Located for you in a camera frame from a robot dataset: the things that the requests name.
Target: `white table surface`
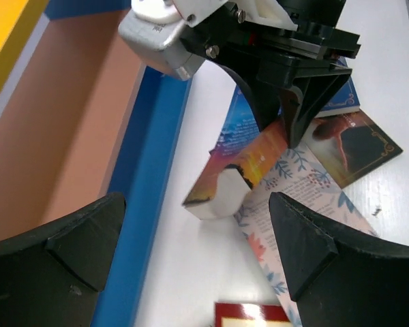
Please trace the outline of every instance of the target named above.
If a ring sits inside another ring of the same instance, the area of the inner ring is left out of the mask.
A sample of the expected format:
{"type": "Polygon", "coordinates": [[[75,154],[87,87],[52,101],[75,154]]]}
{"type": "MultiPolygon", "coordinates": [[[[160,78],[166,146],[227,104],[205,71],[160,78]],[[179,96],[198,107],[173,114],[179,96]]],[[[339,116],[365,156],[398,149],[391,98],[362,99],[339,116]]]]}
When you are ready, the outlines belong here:
{"type": "MultiPolygon", "coordinates": [[[[409,245],[409,19],[403,0],[348,0],[339,28],[361,35],[353,79],[362,108],[403,149],[346,189],[382,238],[409,245]],[[382,211],[372,213],[380,206],[382,211]]],[[[181,203],[223,125],[234,82],[195,75],[135,326],[205,327],[216,300],[276,303],[234,219],[200,221],[181,203]]]]}

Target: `silver metal housing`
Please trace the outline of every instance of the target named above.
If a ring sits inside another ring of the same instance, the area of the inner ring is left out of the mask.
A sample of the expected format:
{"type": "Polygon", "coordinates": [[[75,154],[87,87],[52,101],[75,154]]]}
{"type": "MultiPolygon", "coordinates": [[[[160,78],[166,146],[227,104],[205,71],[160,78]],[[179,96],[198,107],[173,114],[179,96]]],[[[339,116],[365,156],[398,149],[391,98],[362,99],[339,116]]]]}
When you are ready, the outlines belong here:
{"type": "Polygon", "coordinates": [[[180,35],[189,28],[183,20],[157,25],[136,17],[130,10],[118,32],[127,45],[148,66],[181,80],[190,79],[205,61],[186,51],[180,35]]]}

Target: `orange wall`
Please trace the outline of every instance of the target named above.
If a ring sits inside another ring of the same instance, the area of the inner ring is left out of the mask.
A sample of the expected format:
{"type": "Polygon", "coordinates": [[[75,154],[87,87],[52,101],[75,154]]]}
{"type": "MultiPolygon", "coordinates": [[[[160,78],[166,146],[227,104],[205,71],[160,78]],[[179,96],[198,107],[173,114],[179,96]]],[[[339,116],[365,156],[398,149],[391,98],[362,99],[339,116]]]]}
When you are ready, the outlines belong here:
{"type": "Polygon", "coordinates": [[[0,240],[106,192],[144,71],[123,15],[47,26],[0,119],[0,240]]]}

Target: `floral pattern card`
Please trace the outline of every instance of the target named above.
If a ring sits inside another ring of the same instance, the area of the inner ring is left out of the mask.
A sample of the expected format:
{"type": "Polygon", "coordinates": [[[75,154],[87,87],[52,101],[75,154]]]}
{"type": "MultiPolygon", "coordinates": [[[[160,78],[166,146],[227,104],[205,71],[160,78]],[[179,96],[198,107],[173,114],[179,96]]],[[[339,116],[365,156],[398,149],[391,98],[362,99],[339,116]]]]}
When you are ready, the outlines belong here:
{"type": "Polygon", "coordinates": [[[301,327],[291,301],[271,224],[271,192],[283,192],[305,206],[362,232],[376,235],[367,220],[305,143],[288,149],[234,215],[293,326],[301,327]]]}

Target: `red card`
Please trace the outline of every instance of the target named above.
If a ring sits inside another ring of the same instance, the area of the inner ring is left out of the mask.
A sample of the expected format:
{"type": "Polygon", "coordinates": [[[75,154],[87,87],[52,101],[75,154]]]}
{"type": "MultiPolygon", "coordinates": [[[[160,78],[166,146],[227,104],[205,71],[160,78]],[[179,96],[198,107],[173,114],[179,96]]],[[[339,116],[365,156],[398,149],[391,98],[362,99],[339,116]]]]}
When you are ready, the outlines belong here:
{"type": "Polygon", "coordinates": [[[282,307],[215,303],[215,327],[292,327],[282,307]]]}

